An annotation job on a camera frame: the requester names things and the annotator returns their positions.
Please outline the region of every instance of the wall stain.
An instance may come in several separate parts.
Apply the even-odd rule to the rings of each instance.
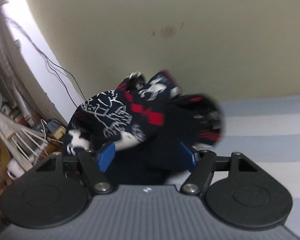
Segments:
[[[163,38],[171,38],[174,35],[176,35],[176,33],[177,31],[172,25],[169,25],[165,28],[161,28],[161,35]]]

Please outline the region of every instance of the black cable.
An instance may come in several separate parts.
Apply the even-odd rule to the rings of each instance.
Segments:
[[[67,71],[66,69],[64,69],[63,67],[60,67],[59,65],[55,64],[52,60],[49,59],[49,61],[50,61],[53,65],[55,65],[55,66],[57,66],[58,68],[64,70],[66,73],[69,73],[69,74],[73,77],[73,80],[74,80],[74,82],[77,84],[77,86],[78,86],[78,88],[79,88],[79,90],[80,90],[80,92],[81,92],[81,94],[82,94],[84,100],[87,100],[86,97],[84,96],[84,94],[83,94],[83,92],[82,92],[82,90],[81,90],[79,84],[78,84],[77,81],[75,80],[74,76],[73,76],[69,71]]]
[[[62,149],[62,146],[56,145],[56,144],[54,144],[54,143],[52,143],[52,142],[49,142],[49,144],[52,144],[53,146],[55,146],[55,147],[58,147],[58,148]]]
[[[56,74],[57,74],[57,76],[59,77],[59,81],[63,84],[63,86],[64,86],[64,88],[66,89],[66,91],[67,91],[67,94],[69,95],[69,97],[70,97],[70,99],[71,99],[71,101],[73,102],[73,104],[76,106],[76,107],[78,107],[76,104],[75,104],[75,102],[74,102],[74,100],[72,99],[72,97],[71,97],[71,95],[70,95],[70,93],[69,93],[69,91],[68,91],[68,89],[67,89],[67,87],[66,87],[66,85],[65,85],[65,83],[62,81],[62,79],[61,79],[61,77],[59,76],[59,74],[57,73],[57,71],[50,65],[50,63],[49,63],[49,61],[53,64],[53,65],[55,65],[55,66],[57,66],[57,67],[59,67],[59,68],[61,68],[62,70],[64,70],[64,71],[66,71],[67,73],[69,73],[71,76],[72,76],[72,78],[74,79],[74,81],[75,81],[75,83],[77,84],[77,86],[78,86],[78,88],[79,88],[79,90],[80,90],[80,92],[81,92],[81,94],[82,94],[82,96],[83,96],[83,98],[86,100],[86,98],[85,98],[85,96],[84,96],[84,94],[82,93],[82,90],[81,90],[81,88],[80,88],[80,86],[79,86],[79,84],[77,83],[77,81],[76,81],[76,79],[75,79],[75,77],[69,72],[69,71],[67,71],[67,70],[65,70],[64,68],[62,68],[61,66],[59,66],[59,65],[57,65],[57,64],[55,64],[42,50],[40,50],[39,49],[39,47],[34,43],[34,41],[31,39],[31,37],[29,36],[29,34],[23,29],[23,27],[18,23],[18,22],[16,22],[15,20],[13,20],[12,18],[9,18],[9,17],[5,17],[5,19],[6,20],[8,20],[9,22],[11,22],[15,27],[17,27],[17,29],[30,41],[30,43],[34,46],[34,48],[45,58],[45,60],[47,61],[47,63],[48,63],[48,66],[50,67],[50,69],[51,70],[53,70]]]
[[[48,121],[50,121],[50,122],[54,122],[54,123],[56,123],[56,124],[58,124],[58,125],[60,125],[60,126],[62,126],[62,127],[64,127],[64,128],[66,128],[66,126],[64,125],[64,124],[62,124],[58,119],[56,119],[56,118],[52,118],[52,119],[49,119]]]

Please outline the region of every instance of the metal screw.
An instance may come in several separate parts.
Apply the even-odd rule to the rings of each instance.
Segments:
[[[188,183],[188,184],[184,185],[182,187],[182,189],[185,192],[194,193],[194,192],[196,192],[199,189],[199,187],[197,185],[195,185],[195,184]]]
[[[99,182],[94,185],[94,188],[98,191],[107,191],[110,189],[110,184],[107,182]]]

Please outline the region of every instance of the electrical wire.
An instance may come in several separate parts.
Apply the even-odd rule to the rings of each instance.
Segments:
[[[58,124],[58,125],[60,125],[60,126],[62,126],[62,127],[64,127],[64,128],[66,128],[66,126],[64,125],[64,124],[62,124],[58,119],[56,119],[56,118],[52,118],[52,119],[49,119],[48,121],[50,121],[50,122],[54,122],[54,123],[56,123],[56,124]]]
[[[38,51],[39,52],[39,54],[44,58],[44,60],[45,60],[45,63],[48,65],[48,67],[51,69],[51,70],[53,70],[55,73],[56,73],[56,75],[58,76],[58,78],[59,78],[59,81],[62,83],[62,85],[64,86],[64,88],[66,89],[66,92],[67,92],[67,94],[68,94],[68,96],[69,96],[69,98],[71,99],[71,101],[72,101],[72,103],[76,106],[76,107],[78,107],[76,104],[75,104],[75,102],[74,102],[74,100],[72,99],[72,97],[71,97],[71,95],[70,95],[70,93],[69,93],[69,91],[68,91],[68,88],[66,87],[66,85],[65,85],[65,83],[62,81],[62,79],[61,79],[61,77],[60,77],[60,75],[57,73],[57,71],[52,67],[52,65],[50,64],[50,63],[52,63],[53,65],[55,65],[56,67],[58,67],[58,68],[61,68],[62,70],[64,70],[66,73],[69,73],[70,75],[71,75],[71,77],[73,78],[73,80],[75,81],[75,83],[77,84],[77,86],[78,86],[78,88],[79,88],[79,90],[80,90],[80,92],[81,92],[81,94],[82,94],[82,96],[83,96],[83,98],[86,100],[86,98],[85,98],[85,96],[84,96],[84,94],[83,94],[83,92],[82,92],[82,90],[81,90],[81,88],[80,88],[80,86],[79,86],[79,84],[77,83],[77,81],[76,81],[76,79],[75,79],[75,77],[69,72],[69,71],[67,71],[67,70],[65,70],[64,68],[62,68],[61,66],[59,66],[59,65],[57,65],[56,63],[54,63],[35,43],[34,43],[34,41],[32,40],[32,38],[29,36],[29,34],[24,30],[24,28],[17,22],[17,21],[15,21],[15,20],[13,20],[12,18],[10,18],[10,17],[7,17],[7,16],[5,16],[5,19],[8,21],[8,22],[10,22],[11,24],[13,24],[28,40],[29,40],[29,42],[32,44],[32,46],[36,49],[36,51]]]
[[[52,142],[49,142],[51,145],[53,145],[53,146],[55,146],[55,147],[58,147],[58,148],[60,148],[60,149],[62,149],[62,146],[60,146],[60,145],[56,145],[56,144],[54,144],[54,143],[52,143]]]
[[[46,121],[43,120],[43,119],[41,119],[41,124],[42,124],[43,132],[44,132],[43,144],[42,144],[42,146],[40,147],[40,154],[38,154],[38,156],[35,158],[35,160],[34,160],[34,162],[33,162],[33,165],[35,165],[35,164],[37,163],[37,161],[39,160],[39,157],[40,157],[41,152],[43,151],[43,149],[44,149],[46,155],[48,156],[48,153],[46,152],[46,149],[45,149],[45,142],[47,142],[47,140],[46,140],[46,132],[45,132],[45,127],[44,127],[43,122],[47,125]]]
[[[61,142],[61,141],[59,141],[59,140],[52,139],[52,138],[50,138],[50,137],[47,137],[47,140],[49,141],[49,143],[51,143],[50,141],[54,141],[54,142],[58,142],[58,143],[63,144],[63,142]]]

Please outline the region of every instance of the black circular base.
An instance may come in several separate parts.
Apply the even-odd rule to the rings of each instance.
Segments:
[[[13,224],[47,228],[76,217],[87,201],[86,190],[79,182],[48,172],[36,172],[10,185],[0,199],[0,206]]]
[[[282,224],[292,208],[289,192],[275,180],[256,179],[242,172],[242,179],[223,179],[205,195],[210,210],[220,219],[244,229],[268,229]]]

